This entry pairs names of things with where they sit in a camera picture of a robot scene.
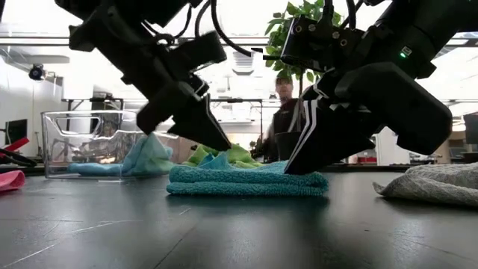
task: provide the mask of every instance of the transparent container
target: transparent container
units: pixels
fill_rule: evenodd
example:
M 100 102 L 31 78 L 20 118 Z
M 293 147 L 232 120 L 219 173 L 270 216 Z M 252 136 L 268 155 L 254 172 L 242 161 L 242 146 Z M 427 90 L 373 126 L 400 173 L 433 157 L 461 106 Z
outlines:
M 130 111 L 42 113 L 43 161 L 49 179 L 125 179 L 125 157 L 145 134 Z M 78 165 L 93 165 L 78 173 Z

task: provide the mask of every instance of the potted plant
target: potted plant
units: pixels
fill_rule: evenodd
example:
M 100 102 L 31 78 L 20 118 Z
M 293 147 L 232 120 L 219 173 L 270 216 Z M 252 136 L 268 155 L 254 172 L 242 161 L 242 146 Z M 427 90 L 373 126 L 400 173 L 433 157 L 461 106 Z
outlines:
M 273 19 L 268 22 L 267 30 L 265 32 L 266 35 L 269 34 L 266 53 L 269 55 L 280 55 L 287 39 L 292 19 L 304 15 L 309 19 L 318 21 L 322 16 L 323 5 L 323 0 L 317 0 L 313 3 L 303 0 L 303 3 L 297 7 L 288 2 L 284 12 L 274 13 Z M 334 12 L 332 19 L 333 24 L 339 26 L 341 20 L 342 16 L 339 13 Z M 277 71 L 278 77 L 295 77 L 299 81 L 299 96 L 302 95 L 303 91 L 304 75 L 310 82 L 315 82 L 321 76 L 320 72 L 293 67 L 282 63 L 280 60 L 268 60 L 266 61 L 266 67 L 270 67 L 274 71 Z M 275 136 L 279 158 L 282 160 L 290 157 L 302 131 L 301 115 L 303 114 L 303 106 L 301 102 L 297 102 L 295 110 L 298 113 L 294 113 L 296 117 L 293 119 L 293 123 L 291 123 L 291 127 L 293 127 L 293 124 L 295 123 L 295 129 L 292 129 L 291 131 L 291 128 L 289 128 L 289 132 L 279 133 Z

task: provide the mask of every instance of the person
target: person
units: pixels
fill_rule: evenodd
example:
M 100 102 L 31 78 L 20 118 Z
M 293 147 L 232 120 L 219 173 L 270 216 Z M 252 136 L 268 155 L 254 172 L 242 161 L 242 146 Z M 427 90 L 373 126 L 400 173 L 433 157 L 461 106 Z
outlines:
M 265 162 L 279 160 L 279 153 L 274 137 L 278 133 L 289 131 L 297 103 L 297 98 L 292 98 L 293 91 L 294 86 L 292 85 L 291 77 L 276 78 L 276 93 L 279 95 L 281 106 L 273 115 L 273 121 L 267 130 L 265 139 L 261 141 L 261 138 L 259 138 L 257 142 L 258 146 L 256 147 L 258 155 L 263 155 Z

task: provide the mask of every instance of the teal towel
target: teal towel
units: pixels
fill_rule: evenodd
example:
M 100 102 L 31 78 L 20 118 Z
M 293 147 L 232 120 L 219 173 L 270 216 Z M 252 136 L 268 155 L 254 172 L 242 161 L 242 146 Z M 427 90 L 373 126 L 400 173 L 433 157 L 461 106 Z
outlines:
M 174 163 L 173 149 L 164 146 L 155 134 L 142 137 L 131 148 L 122 164 L 70 164 L 68 173 L 82 176 L 160 176 L 168 174 Z
M 304 176 L 284 174 L 286 161 L 263 167 L 236 168 L 226 152 L 210 153 L 198 167 L 175 166 L 170 171 L 170 194 L 233 196 L 322 196 L 328 182 L 319 173 Z

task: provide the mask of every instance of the folded towel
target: folded towel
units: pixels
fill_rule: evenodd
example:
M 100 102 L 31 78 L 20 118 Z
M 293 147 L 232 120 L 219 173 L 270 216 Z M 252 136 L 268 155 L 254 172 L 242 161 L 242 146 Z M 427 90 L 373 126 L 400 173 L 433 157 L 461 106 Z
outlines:
M 478 163 L 421 165 L 386 187 L 373 187 L 385 197 L 478 206 Z
M 82 176 L 159 176 L 168 174 L 174 166 L 172 154 L 173 149 L 151 133 L 138 140 L 122 164 L 70 164 L 68 172 Z
M 20 170 L 0 174 L 0 192 L 18 190 L 24 184 L 25 174 Z
M 284 174 L 287 162 L 257 168 L 237 168 L 229 163 L 228 153 L 217 157 L 211 152 L 198 167 L 178 165 L 171 169 L 170 194 L 234 196 L 321 196 L 328 182 L 319 173 L 304 176 Z
M 254 160 L 251 157 L 251 153 L 239 145 L 233 144 L 232 148 L 228 150 L 227 153 L 228 162 L 235 167 L 256 168 L 261 167 L 263 165 L 260 162 Z M 189 157 L 187 161 L 183 163 L 183 165 L 197 167 L 199 163 L 201 163 L 202 159 L 208 154 L 217 156 L 219 152 L 210 147 L 199 145 L 196 151 L 191 155 L 191 157 Z

